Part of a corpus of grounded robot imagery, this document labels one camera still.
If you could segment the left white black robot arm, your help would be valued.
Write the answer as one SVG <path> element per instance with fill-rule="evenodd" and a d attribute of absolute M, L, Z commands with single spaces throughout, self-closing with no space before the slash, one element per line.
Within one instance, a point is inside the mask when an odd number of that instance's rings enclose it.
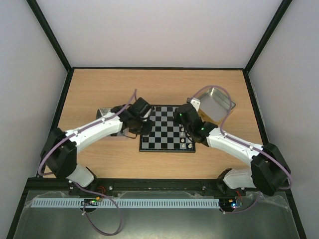
<path fill-rule="evenodd" d="M 153 107 L 143 98 L 133 104 L 113 107 L 109 112 L 84 126 L 62 131 L 53 129 L 41 152 L 39 173 L 47 166 L 57 179 L 67 179 L 83 188 L 95 174 L 77 162 L 77 155 L 91 144 L 127 129 L 135 135 L 148 135 L 152 129 Z"/>

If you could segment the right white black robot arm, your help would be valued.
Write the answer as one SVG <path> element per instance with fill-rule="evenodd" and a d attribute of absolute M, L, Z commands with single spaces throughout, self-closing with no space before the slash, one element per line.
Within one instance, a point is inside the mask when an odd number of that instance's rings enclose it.
<path fill-rule="evenodd" d="M 290 188 L 291 170 L 276 145 L 255 144 L 228 134 L 218 125 L 203 121 L 191 103 L 178 107 L 173 117 L 196 143 L 222 150 L 249 166 L 227 171 L 217 183 L 221 194 L 228 195 L 237 188 L 256 188 L 273 196 L 279 189 Z"/>

